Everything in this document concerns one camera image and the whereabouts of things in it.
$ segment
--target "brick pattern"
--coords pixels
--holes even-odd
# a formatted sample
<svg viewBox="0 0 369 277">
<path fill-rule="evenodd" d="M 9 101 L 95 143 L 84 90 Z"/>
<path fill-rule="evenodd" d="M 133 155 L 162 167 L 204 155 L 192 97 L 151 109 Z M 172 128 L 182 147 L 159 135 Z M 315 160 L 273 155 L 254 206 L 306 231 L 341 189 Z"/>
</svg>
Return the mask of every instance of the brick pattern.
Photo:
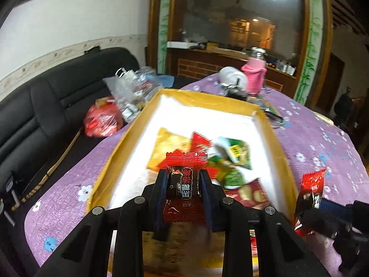
<svg viewBox="0 0 369 277">
<path fill-rule="evenodd" d="M 277 91 L 282 91 L 282 88 L 283 88 L 283 85 L 282 84 L 276 83 L 274 81 L 270 81 L 268 79 L 265 79 L 264 84 L 266 86 L 269 86 L 271 88 L 274 88 Z"/>
<path fill-rule="evenodd" d="M 214 73 L 218 73 L 223 66 L 198 62 L 194 60 L 178 59 L 178 76 L 200 80 Z"/>
</svg>

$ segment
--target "purple tablecloth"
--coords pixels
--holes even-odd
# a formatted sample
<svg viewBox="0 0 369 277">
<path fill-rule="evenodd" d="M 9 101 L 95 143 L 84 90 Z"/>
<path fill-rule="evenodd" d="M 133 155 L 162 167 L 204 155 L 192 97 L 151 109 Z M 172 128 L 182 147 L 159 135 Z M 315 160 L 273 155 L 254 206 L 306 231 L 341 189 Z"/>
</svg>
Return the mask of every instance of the purple tablecloth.
<svg viewBox="0 0 369 277">
<path fill-rule="evenodd" d="M 183 89 L 213 94 L 221 92 L 217 74 Z M 276 90 L 265 97 L 285 118 L 285 126 L 274 131 L 289 159 L 297 187 L 300 187 L 304 173 L 326 167 L 325 198 L 344 205 L 354 200 L 369 202 L 369 178 L 348 135 L 319 120 L 311 110 Z M 25 235 L 39 265 L 84 217 L 91 189 L 126 130 L 127 126 L 99 143 L 27 214 Z M 307 243 L 332 276 L 341 276 L 337 269 L 341 259 L 332 247 L 332 240 L 311 235 Z"/>
</svg>

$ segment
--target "pink bottle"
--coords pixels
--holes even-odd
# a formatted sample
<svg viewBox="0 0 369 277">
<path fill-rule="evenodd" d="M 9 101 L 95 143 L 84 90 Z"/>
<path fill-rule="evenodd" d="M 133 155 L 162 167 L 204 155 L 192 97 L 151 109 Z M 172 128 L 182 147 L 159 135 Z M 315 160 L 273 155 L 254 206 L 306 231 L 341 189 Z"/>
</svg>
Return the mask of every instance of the pink bottle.
<svg viewBox="0 0 369 277">
<path fill-rule="evenodd" d="M 242 66 L 241 71 L 247 76 L 247 92 L 257 94 L 263 87 L 266 73 L 265 50 L 261 48 L 252 48 L 251 56 L 247 64 Z"/>
</svg>

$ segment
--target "round silver bolt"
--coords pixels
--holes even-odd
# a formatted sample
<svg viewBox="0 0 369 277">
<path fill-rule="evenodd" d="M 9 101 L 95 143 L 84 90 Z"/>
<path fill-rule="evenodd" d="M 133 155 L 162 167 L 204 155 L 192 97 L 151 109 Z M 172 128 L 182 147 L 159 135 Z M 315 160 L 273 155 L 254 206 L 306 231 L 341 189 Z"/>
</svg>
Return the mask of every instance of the round silver bolt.
<svg viewBox="0 0 369 277">
<path fill-rule="evenodd" d="M 227 205 L 230 205 L 233 203 L 233 199 L 231 197 L 224 197 L 222 201 L 224 204 L 227 204 Z"/>
<path fill-rule="evenodd" d="M 104 208 L 102 208 L 102 207 L 100 207 L 100 206 L 97 206 L 97 207 L 95 207 L 93 210 L 92 210 L 92 213 L 94 214 L 94 215 L 99 215 L 99 214 L 101 214 L 101 212 L 103 212 L 103 210 L 104 210 Z"/>
<path fill-rule="evenodd" d="M 138 197 L 135 198 L 135 203 L 136 204 L 142 204 L 144 202 L 145 202 L 145 198 L 142 197 L 142 196 L 138 196 Z"/>
<path fill-rule="evenodd" d="M 274 207 L 272 207 L 272 206 L 267 206 L 267 207 L 265 207 L 265 212 L 267 214 L 275 214 L 276 213 L 276 209 Z"/>
</svg>

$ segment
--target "white wall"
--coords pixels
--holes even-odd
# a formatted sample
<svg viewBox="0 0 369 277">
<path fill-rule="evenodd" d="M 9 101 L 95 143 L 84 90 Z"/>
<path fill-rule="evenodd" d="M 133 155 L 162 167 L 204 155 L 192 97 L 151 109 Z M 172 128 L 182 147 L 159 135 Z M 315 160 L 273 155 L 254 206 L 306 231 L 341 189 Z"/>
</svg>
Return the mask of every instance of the white wall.
<svg viewBox="0 0 369 277">
<path fill-rule="evenodd" d="M 366 95 L 369 87 L 369 52 L 364 45 L 365 37 L 354 34 L 348 26 L 338 26 L 333 30 L 332 53 L 344 63 L 344 72 L 335 98 L 346 92 L 346 87 L 351 87 L 351 98 Z M 335 116 L 333 107 L 331 116 Z"/>
<path fill-rule="evenodd" d="M 147 35 L 149 1 L 31 0 L 15 7 L 0 28 L 0 80 L 31 60 L 75 43 Z"/>
</svg>

